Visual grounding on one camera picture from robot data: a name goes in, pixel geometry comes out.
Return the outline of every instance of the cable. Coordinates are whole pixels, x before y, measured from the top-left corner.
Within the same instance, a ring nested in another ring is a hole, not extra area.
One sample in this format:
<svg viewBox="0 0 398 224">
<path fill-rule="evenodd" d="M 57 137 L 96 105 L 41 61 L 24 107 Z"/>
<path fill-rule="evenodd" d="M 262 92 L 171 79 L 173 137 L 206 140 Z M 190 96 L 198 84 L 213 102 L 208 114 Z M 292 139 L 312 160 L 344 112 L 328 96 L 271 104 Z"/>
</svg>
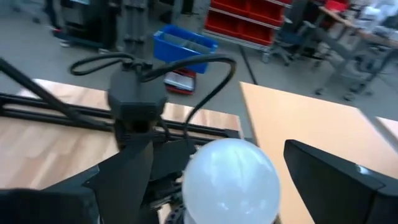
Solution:
<svg viewBox="0 0 398 224">
<path fill-rule="evenodd" d="M 118 60 L 112 61 L 112 62 L 108 62 L 106 64 L 103 65 L 99 65 L 95 68 L 89 69 L 89 70 L 85 70 L 85 71 L 75 71 L 75 69 L 83 64 L 86 63 L 90 63 L 90 62 L 94 62 L 97 60 L 102 60 L 102 59 L 107 59 L 107 58 L 119 58 Z M 110 54 L 104 54 L 104 55 L 99 55 L 99 56 L 94 56 L 94 57 L 89 57 L 80 61 L 75 62 L 74 64 L 72 64 L 69 68 L 69 72 L 73 75 L 87 75 L 89 73 L 98 71 L 102 68 L 105 68 L 107 66 L 113 65 L 115 63 L 121 62 L 122 58 L 128 58 L 131 60 L 135 60 L 133 55 L 130 54 L 126 54 L 126 53 L 110 53 Z M 184 124 L 183 124 L 183 135 L 185 139 L 189 139 L 189 135 L 188 135 L 188 124 L 190 122 L 190 120 L 193 118 L 193 115 L 195 115 L 195 113 L 203 106 L 205 105 L 208 101 L 210 101 L 218 92 L 220 92 L 228 83 L 229 81 L 233 78 L 233 75 L 235 74 L 236 71 L 236 61 L 227 56 L 227 55 L 221 55 L 221 54 L 211 54 L 211 55 L 196 55 L 196 56 L 192 56 L 190 58 L 186 58 L 183 60 L 178 60 L 178 61 L 174 61 L 174 62 L 170 62 L 166 65 L 163 65 L 159 68 L 156 68 L 154 70 L 149 71 L 148 73 L 146 73 L 145 75 L 142 76 L 142 80 L 141 82 L 150 82 L 152 80 L 155 80 L 156 78 L 159 78 L 163 75 L 165 75 L 168 72 L 172 72 L 176 69 L 179 68 L 185 68 L 191 65 L 196 65 L 196 64 L 200 64 L 200 63 L 208 63 L 208 62 L 223 62 L 223 63 L 227 63 L 229 64 L 230 68 L 229 68 L 229 72 L 227 74 L 227 76 L 225 77 L 225 79 L 218 85 L 216 86 L 216 88 L 211 91 L 207 96 L 204 97 L 203 100 L 201 100 L 201 102 L 199 102 L 192 110 L 191 112 L 188 114 Z M 169 129 L 166 127 L 164 121 L 161 119 L 160 120 L 160 125 L 165 129 L 165 135 L 166 136 L 170 136 L 170 131 Z"/>
<path fill-rule="evenodd" d="M 201 102 L 199 102 L 188 114 L 184 124 L 183 124 L 183 135 L 185 139 L 189 139 L 188 135 L 188 124 L 190 120 L 193 118 L 193 115 L 203 106 L 205 105 L 208 101 L 210 101 L 218 92 L 220 92 L 228 83 L 229 81 L 233 78 L 233 75 L 235 74 L 236 71 L 236 61 L 227 56 L 227 55 L 221 55 L 221 54 L 211 54 L 211 55 L 197 55 L 193 56 L 187 59 L 171 62 L 169 64 L 163 65 L 149 73 L 147 73 L 144 76 L 144 79 L 142 82 L 149 82 L 152 81 L 156 78 L 161 77 L 162 75 L 166 74 L 167 72 L 172 72 L 176 69 L 179 68 L 184 68 L 188 67 L 191 65 L 196 65 L 199 63 L 207 63 L 207 62 L 224 62 L 229 64 L 230 69 L 225 77 L 225 79 L 218 85 L 216 88 L 211 91 L 207 96 L 204 97 Z"/>
<path fill-rule="evenodd" d="M 75 69 L 81 65 L 87 64 L 87 63 L 91 63 L 91 62 L 95 62 L 98 60 L 103 60 L 103 59 L 109 59 L 109 58 L 118 58 L 117 60 L 113 60 L 112 62 L 108 62 L 102 65 L 99 65 L 97 67 L 91 68 L 89 70 L 85 70 L 85 71 L 75 71 Z M 109 53 L 109 54 L 103 54 L 103 55 L 96 55 L 93 57 L 88 57 L 88 58 L 84 58 L 82 60 L 79 60 L 75 63 L 73 63 L 71 66 L 69 66 L 69 72 L 72 75 L 77 75 L 77 76 L 82 76 L 82 75 L 88 75 L 90 73 L 96 72 L 102 68 L 114 65 L 116 63 L 122 62 L 123 58 L 127 58 L 127 59 L 131 59 L 131 60 L 135 60 L 136 58 L 131 55 L 131 54 L 127 54 L 127 53 Z"/>
<path fill-rule="evenodd" d="M 246 53 L 245 53 L 243 47 L 240 45 L 238 45 L 238 47 L 239 47 L 239 51 L 241 52 L 244 63 L 246 64 L 246 68 L 248 68 L 248 70 L 249 70 L 249 74 L 250 74 L 251 80 L 253 81 L 253 84 L 258 85 L 257 79 L 254 76 L 253 70 L 251 69 L 248 57 L 246 56 Z"/>
<path fill-rule="evenodd" d="M 166 138 L 165 138 L 165 142 L 167 142 L 167 141 L 169 141 L 170 138 L 171 138 L 170 130 L 168 129 L 168 127 L 167 127 L 167 125 L 166 125 L 166 122 L 164 122 L 162 116 L 159 116 L 159 121 L 160 121 L 161 127 L 162 127 L 163 130 L 164 130 L 164 135 L 165 135 L 165 137 L 166 137 Z"/>
</svg>

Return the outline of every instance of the red drawer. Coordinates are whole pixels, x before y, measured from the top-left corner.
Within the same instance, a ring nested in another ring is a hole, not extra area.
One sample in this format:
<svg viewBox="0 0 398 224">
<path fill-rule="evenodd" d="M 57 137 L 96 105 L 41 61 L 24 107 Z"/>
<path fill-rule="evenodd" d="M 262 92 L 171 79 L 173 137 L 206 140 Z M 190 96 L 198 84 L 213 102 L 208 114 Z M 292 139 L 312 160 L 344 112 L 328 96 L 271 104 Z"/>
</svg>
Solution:
<svg viewBox="0 0 398 224">
<path fill-rule="evenodd" d="M 283 23 L 284 7 L 265 0 L 249 1 L 249 18 L 265 22 L 273 26 Z"/>
<path fill-rule="evenodd" d="M 240 16 L 249 14 L 249 4 L 246 0 L 212 0 L 211 6 Z"/>
<path fill-rule="evenodd" d="M 278 0 L 279 2 L 285 3 L 285 4 L 291 4 L 292 0 Z"/>
<path fill-rule="evenodd" d="M 252 22 L 244 22 L 241 26 L 241 30 L 241 38 L 244 40 L 265 46 L 272 43 L 274 30 L 269 27 L 264 27 Z"/>
<path fill-rule="evenodd" d="M 227 16 L 218 12 L 209 11 L 205 28 L 214 32 L 240 38 L 240 19 Z"/>
</svg>

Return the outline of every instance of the blue plastic bin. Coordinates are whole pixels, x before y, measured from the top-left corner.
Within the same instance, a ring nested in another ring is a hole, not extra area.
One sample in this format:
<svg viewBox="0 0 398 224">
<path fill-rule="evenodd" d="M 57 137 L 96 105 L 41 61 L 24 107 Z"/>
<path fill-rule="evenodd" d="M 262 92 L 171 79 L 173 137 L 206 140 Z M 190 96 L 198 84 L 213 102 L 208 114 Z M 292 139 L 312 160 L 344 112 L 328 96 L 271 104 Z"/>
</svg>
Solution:
<svg viewBox="0 0 398 224">
<path fill-rule="evenodd" d="M 154 34 L 154 57 L 166 63 L 194 55 L 212 54 L 218 44 L 202 35 L 189 32 L 173 25 L 165 26 Z M 187 67 L 197 73 L 204 73 L 207 63 Z"/>
</svg>

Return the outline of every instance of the wooden table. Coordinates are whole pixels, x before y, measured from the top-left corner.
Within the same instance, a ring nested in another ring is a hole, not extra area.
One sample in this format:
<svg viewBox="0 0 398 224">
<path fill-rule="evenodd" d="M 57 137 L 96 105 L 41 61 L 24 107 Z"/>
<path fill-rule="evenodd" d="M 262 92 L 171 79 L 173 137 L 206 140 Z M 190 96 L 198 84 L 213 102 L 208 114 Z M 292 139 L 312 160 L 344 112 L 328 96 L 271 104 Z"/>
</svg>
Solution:
<svg viewBox="0 0 398 224">
<path fill-rule="evenodd" d="M 392 47 L 392 48 L 398 48 L 398 42 L 395 40 L 391 40 L 388 38 L 384 38 L 384 37 L 380 37 L 376 34 L 372 34 L 372 33 L 366 33 L 365 31 L 361 30 L 361 29 L 357 29 L 356 26 L 349 20 L 342 18 L 338 12 L 335 11 L 331 11 L 323 6 L 319 7 L 319 10 L 321 10 L 322 12 L 324 12 L 326 15 L 334 18 L 334 20 L 336 22 L 339 22 L 341 24 L 343 24 L 345 27 L 347 28 L 352 28 L 352 29 L 356 29 L 356 33 L 358 35 L 360 35 L 362 38 L 366 39 L 369 42 L 372 43 L 376 43 L 376 44 L 382 44 L 388 47 Z"/>
<path fill-rule="evenodd" d="M 106 92 L 36 80 L 67 103 L 108 109 Z M 28 91 L 20 95 L 32 96 Z M 168 103 L 163 118 L 184 121 L 189 106 Z M 191 123 L 241 130 L 239 117 L 200 110 Z M 102 131 L 0 117 L 0 188 L 43 189 L 118 152 L 113 135 Z M 169 208 L 161 210 L 163 223 Z"/>
<path fill-rule="evenodd" d="M 248 83 L 241 88 L 254 137 L 279 173 L 282 224 L 313 223 L 284 161 L 287 139 L 398 179 L 398 154 L 357 108 Z"/>
<path fill-rule="evenodd" d="M 398 139 L 398 121 L 394 121 L 387 118 L 377 118 L 380 123 L 387 128 L 387 130 Z"/>
</svg>

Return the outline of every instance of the office chair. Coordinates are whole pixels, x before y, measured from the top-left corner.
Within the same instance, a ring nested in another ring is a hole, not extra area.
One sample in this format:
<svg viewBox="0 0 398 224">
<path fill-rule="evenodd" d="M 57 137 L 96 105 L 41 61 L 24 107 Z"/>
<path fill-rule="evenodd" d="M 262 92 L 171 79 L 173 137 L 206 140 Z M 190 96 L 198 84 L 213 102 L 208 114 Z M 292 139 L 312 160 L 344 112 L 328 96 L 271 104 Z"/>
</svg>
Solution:
<svg viewBox="0 0 398 224">
<path fill-rule="evenodd" d="M 292 23 L 289 19 L 285 19 L 285 22 L 288 24 Z M 288 66 L 291 61 L 290 57 L 292 56 L 292 53 L 295 52 L 297 46 L 304 43 L 305 33 L 308 29 L 313 28 L 315 28 L 315 26 L 308 21 L 303 22 L 303 25 L 298 32 L 282 28 L 275 40 L 275 44 L 272 46 L 271 55 L 281 56 L 285 62 L 284 65 Z"/>
</svg>

